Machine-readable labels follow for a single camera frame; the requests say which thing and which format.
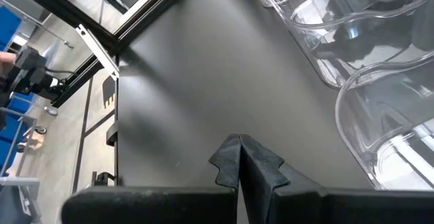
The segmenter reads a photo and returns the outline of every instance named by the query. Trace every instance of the metal bracket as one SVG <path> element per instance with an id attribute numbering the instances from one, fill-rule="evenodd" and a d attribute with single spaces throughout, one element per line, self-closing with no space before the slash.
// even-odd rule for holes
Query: metal bracket
<path id="1" fill-rule="evenodd" d="M 91 31 L 87 30 L 82 24 L 80 24 L 75 30 L 89 49 L 95 54 L 108 74 L 116 81 L 119 78 L 119 67 L 115 62 L 113 62 L 95 35 Z"/>
<path id="2" fill-rule="evenodd" d="M 103 172 L 96 176 L 96 172 L 92 173 L 92 186 L 108 186 L 109 185 L 109 179 L 115 180 L 115 176 L 108 172 Z"/>
<path id="3" fill-rule="evenodd" d="M 115 122 L 106 133 L 106 144 L 108 146 L 115 146 L 115 143 L 117 142 L 117 122 Z"/>

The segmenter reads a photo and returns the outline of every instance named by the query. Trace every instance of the gray table surface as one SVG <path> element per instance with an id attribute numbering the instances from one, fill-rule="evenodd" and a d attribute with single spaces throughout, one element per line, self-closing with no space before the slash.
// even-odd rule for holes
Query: gray table surface
<path id="1" fill-rule="evenodd" d="M 181 186 L 247 133 L 327 187 L 371 188 L 334 123 L 337 92 L 258 0 L 179 0 L 123 54 L 118 175 Z"/>

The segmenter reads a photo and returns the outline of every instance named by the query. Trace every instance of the person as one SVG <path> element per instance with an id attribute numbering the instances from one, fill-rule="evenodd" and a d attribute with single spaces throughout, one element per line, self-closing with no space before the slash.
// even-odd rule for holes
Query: person
<path id="1" fill-rule="evenodd" d="M 8 52 L 0 52 L 0 73 L 5 70 L 7 65 L 14 65 L 16 59 L 15 54 Z"/>
<path id="2" fill-rule="evenodd" d="M 0 62 L 1 63 L 10 63 L 13 64 L 15 62 L 16 55 L 8 52 L 0 52 Z"/>

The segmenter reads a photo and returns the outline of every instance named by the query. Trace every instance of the aluminum frame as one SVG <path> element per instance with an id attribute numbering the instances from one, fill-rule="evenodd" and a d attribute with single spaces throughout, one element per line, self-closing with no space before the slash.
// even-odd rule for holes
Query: aluminum frame
<path id="1" fill-rule="evenodd" d="M 95 54 L 102 66 L 107 70 L 108 74 L 116 81 L 119 78 L 119 67 L 115 62 L 113 62 L 95 35 L 91 31 L 87 30 L 82 24 L 80 24 L 75 30 L 90 50 Z"/>
<path id="2" fill-rule="evenodd" d="M 102 44 L 110 56 L 120 54 L 141 32 L 156 20 L 176 0 L 149 0 L 114 34 L 90 18 L 86 13 L 68 0 L 33 0 L 46 10 L 59 17 L 74 29 L 82 24 L 91 31 Z M 63 105 L 81 86 L 94 76 L 103 66 L 95 55 L 87 58 L 75 70 L 75 74 L 68 77 L 65 84 L 68 88 L 55 100 L 51 101 L 53 107 Z"/>

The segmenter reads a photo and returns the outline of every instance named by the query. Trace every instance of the black metal bar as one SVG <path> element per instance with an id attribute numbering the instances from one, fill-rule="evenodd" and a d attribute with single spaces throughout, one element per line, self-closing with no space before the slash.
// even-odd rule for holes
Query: black metal bar
<path id="1" fill-rule="evenodd" d="M 116 52 L 120 52 L 127 47 L 141 32 L 151 25 L 166 9 L 168 9 L 176 0 L 158 0 L 156 4 L 143 14 L 128 30 L 119 36 L 119 45 Z"/>
<path id="2" fill-rule="evenodd" d="M 114 116 L 115 110 L 110 111 L 108 114 L 106 114 L 102 119 L 100 119 L 99 122 L 96 122 L 89 130 L 87 130 L 84 133 L 84 137 L 89 136 L 91 133 L 93 133 L 96 129 L 98 129 L 104 122 L 106 122 L 108 119 L 110 119 L 112 116 Z"/>
<path id="3" fill-rule="evenodd" d="M 100 69 L 102 69 L 102 64 L 95 60 L 91 65 L 78 75 L 69 85 L 68 89 L 60 95 L 56 100 L 52 101 L 52 106 L 55 108 L 60 107 L 66 102 L 78 89 L 80 89 L 90 78 L 92 78 Z"/>
<path id="4" fill-rule="evenodd" d="M 140 19 L 140 17 L 142 17 L 150 8 L 152 8 L 159 0 L 148 0 L 148 2 L 146 4 L 144 4 L 142 7 L 140 7 L 138 9 L 138 11 L 131 16 L 131 18 L 124 23 L 121 27 L 119 27 L 117 29 L 117 31 L 115 32 L 115 37 L 120 37 L 122 36 L 126 31 L 128 31 L 128 29 L 131 27 L 131 25 L 133 25 L 134 23 L 137 22 L 138 19 Z"/>
<path id="5" fill-rule="evenodd" d="M 100 40 L 101 44 L 107 49 L 113 49 L 117 45 L 115 36 L 90 18 L 68 0 L 33 0 L 49 12 L 53 13 L 73 28 L 82 24 L 89 29 Z"/>
<path id="6" fill-rule="evenodd" d="M 119 62 L 120 62 L 120 58 L 121 57 L 119 57 L 119 55 L 116 55 L 116 64 L 117 64 L 117 66 L 119 66 Z M 118 112 L 118 110 L 117 110 L 117 105 L 118 105 L 118 101 L 119 101 L 119 79 L 116 81 L 116 87 L 115 87 L 115 123 L 117 123 L 117 112 Z M 117 177 L 118 176 L 118 172 L 119 172 L 119 166 L 118 166 L 118 158 L 117 158 L 117 156 L 119 155 L 118 154 L 118 148 L 117 148 L 117 141 L 115 142 L 115 145 L 113 145 L 114 147 L 115 147 L 115 155 L 114 155 L 114 157 L 115 157 L 115 176 L 116 176 L 116 179 L 115 179 L 115 186 L 120 186 L 120 184 L 121 184 L 121 180 L 119 180 L 119 177 Z"/>
<path id="7" fill-rule="evenodd" d="M 171 4 L 176 0 L 149 0 L 143 5 L 118 31 L 114 34 L 119 39 L 118 44 L 111 49 L 107 49 L 108 54 L 118 55 L 126 48 L 147 26 L 152 24 Z M 66 80 L 68 89 L 52 101 L 53 107 L 60 107 L 66 102 L 82 85 L 96 74 L 102 65 L 94 55 L 91 55 L 76 71 L 77 75 L 70 76 Z"/>

